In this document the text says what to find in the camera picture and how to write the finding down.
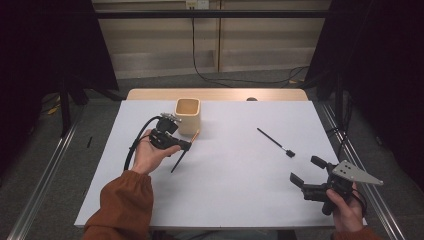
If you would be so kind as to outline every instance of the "person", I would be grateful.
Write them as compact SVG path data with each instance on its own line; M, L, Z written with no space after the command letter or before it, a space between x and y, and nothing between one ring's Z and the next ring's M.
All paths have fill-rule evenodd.
M143 136L150 134L147 130ZM179 146L161 150L155 148L148 138L141 139L135 153L131 170L104 186L100 193L100 209L94 213L84 227L84 240L89 239L149 239L149 224L153 209L153 189L149 173L162 160L181 150ZM348 201L333 190L327 196L337 206L333 211L336 231L334 240L377 240L371 228L362 224L361 205L356 200ZM173 239L165 235L162 239Z

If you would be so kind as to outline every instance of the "gray floor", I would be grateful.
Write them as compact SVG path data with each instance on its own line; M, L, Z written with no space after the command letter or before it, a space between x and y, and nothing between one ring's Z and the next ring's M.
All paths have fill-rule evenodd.
M284 80L288 74L288 70L272 70L205 75L209 78L225 77L262 82L219 81L231 87L279 88L285 83L263 82ZM302 71L287 87L296 87L304 74L305 71ZM223 87L205 81L197 75L119 80L119 85L121 90L116 93L122 96L126 96L130 89L140 87ZM324 128L330 129L331 126L322 109L324 103L316 101L314 91L314 89L307 90L307 95L314 101ZM80 239L82 236L82 230L74 227L73 223L120 106L119 102L112 102L95 92L88 90L87 93L90 96L89 104L85 107L72 105L74 116L78 111L82 111L81 121L63 159L57 166L57 171L52 176L53 181L48 185L48 191L35 218L28 231L23 232L26 239ZM53 115L42 114L27 145L22 149L10 171L3 176L3 185L0 189L0 239L7 238L31 197L55 151L60 133L60 112ZM376 133L362 118L360 111L354 108L349 130L350 141L367 171L384 180L385 185L378 190L392 211L404 238L422 239L424 194L398 167L390 150L376 141L376 137ZM335 136L329 135L329 139L337 150L339 142ZM384 239L389 239L372 206L369 208L367 221ZM298 239L329 239L331 231L332 229L296 229L296 235Z

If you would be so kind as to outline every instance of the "black pen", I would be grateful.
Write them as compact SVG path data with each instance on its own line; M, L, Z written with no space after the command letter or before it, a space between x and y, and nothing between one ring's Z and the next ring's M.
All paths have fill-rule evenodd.
M270 137L268 134L266 134L264 131L262 131L261 129L257 128L259 132L261 132L263 135L265 135L265 137L269 138L269 140L273 141L275 144L277 144L277 146L279 146L281 149L283 149L284 151L286 151L286 155L289 157L294 157L295 153L292 152L291 150L285 149L283 146L281 146L281 144L279 144L277 141L275 141L272 137Z
M193 142L194 142L194 140L197 138L197 135L199 135L199 130L197 130L196 134L194 134L194 136L193 136L193 138L191 139L190 143L193 143ZM186 152L187 152L187 151L184 151L184 152L181 154L181 156L180 156L180 158L178 159L177 163L176 163L176 164L174 165L174 167L172 168L171 173L173 173L173 172L174 172L174 170L175 170L175 168L177 168L178 164L180 163L181 159L183 159L183 157L184 157L184 155L185 155L185 153L186 153Z

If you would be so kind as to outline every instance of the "black cable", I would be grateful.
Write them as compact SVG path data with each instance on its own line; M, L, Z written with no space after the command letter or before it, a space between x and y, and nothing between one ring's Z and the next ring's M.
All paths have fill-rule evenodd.
M128 170L128 167L130 165L131 162L131 157L134 154L135 149L137 148L138 143L140 142L141 138L141 134L144 132L144 130L146 130L147 126L153 121L153 120L159 120L161 119L161 117L156 116L156 117L152 117L149 121L147 121L146 124L144 124L143 128L140 130L140 132L138 133L137 137L135 138L133 144L130 147L130 151L128 152L127 158L125 159L125 164L124 164L124 171Z
M244 82L244 83L258 83L258 84L276 84L276 83L285 83L285 85L283 85L281 88L286 87L289 84L289 81L295 77L296 75L298 75L300 72L302 72L303 69L309 68L309 66L302 66L302 67L295 67L293 69L290 70L289 73L289 77L283 80L278 80L278 81L271 81L271 82L263 82L263 81L254 81L254 80L245 80L245 79L232 79L232 78L216 78L216 79L212 79L212 78L207 78L205 76L203 76L202 74L199 73L198 69L197 69L197 65L196 65L196 57L195 57L195 49L196 49L196 44L195 44L195 37L194 37L194 18L191 18L191 26L192 26L192 56L193 56L193 65L194 65L194 70L196 71L197 75L202 78L204 81L209 82L209 83L214 83L214 84L218 84L224 87L228 87L228 88L232 88L232 86L224 84L224 83L220 83L217 81L232 81L232 82ZM294 75L291 75L292 72L296 69L299 69L299 71L297 71Z
M357 44L359 42L360 35L361 35L361 33L362 33L362 31L363 31L363 29L365 27L366 20L367 20L369 14L371 12L371 9L372 9L373 4L374 4L374 0L372 0L369 3L369 5L368 5L366 15L364 17L364 20L362 22L362 25L360 26L360 28L358 30L358 34L356 35L356 39L355 39L355 42L353 44L352 50L350 51L350 54L349 54L348 59L346 61L346 66L349 64L349 62L350 62L350 60L351 60L351 58L352 58L352 56L354 54L354 50L355 50L355 48L356 48L356 46L357 46ZM347 131L348 131L348 128L349 128L349 122L350 122L350 118L352 117L352 105L353 105L353 101L352 101L350 95L348 97L348 103L347 104L348 104L348 108L349 109L346 110L346 115L345 115L345 118L343 119L343 125L345 126L345 131L344 131L344 134L342 136L342 141L340 142L339 150L338 150L338 153L337 153L337 158L340 157L341 148L344 145L344 142L345 142L345 140L347 138Z
M360 191L358 191L358 190L356 190L356 189L353 189L353 191L355 191L355 192L357 192L360 196L361 196L361 198L359 198L358 196L356 196L355 194L353 194L353 192L352 192L352 197L356 200L356 201L358 201L359 202L359 204L361 205L361 208L362 208L362 217L365 217L365 215L367 214L367 208L368 208L368 203L367 203L367 199L365 199L365 197L364 197L364 195L360 192Z
M350 120L352 118L353 113L353 101L350 95L348 96L347 103L346 103L346 113L343 119L343 126L345 127L345 130L342 133L342 140L340 142L339 150L337 151L337 158L340 158L340 152L342 150L343 145L345 144L348 136L349 131L349 124Z

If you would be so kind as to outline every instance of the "beige cup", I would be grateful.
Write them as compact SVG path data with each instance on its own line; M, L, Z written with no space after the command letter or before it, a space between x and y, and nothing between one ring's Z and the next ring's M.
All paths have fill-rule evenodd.
M175 116L181 119L178 123L178 133L193 135L200 131L200 100L195 98L180 98L175 107Z

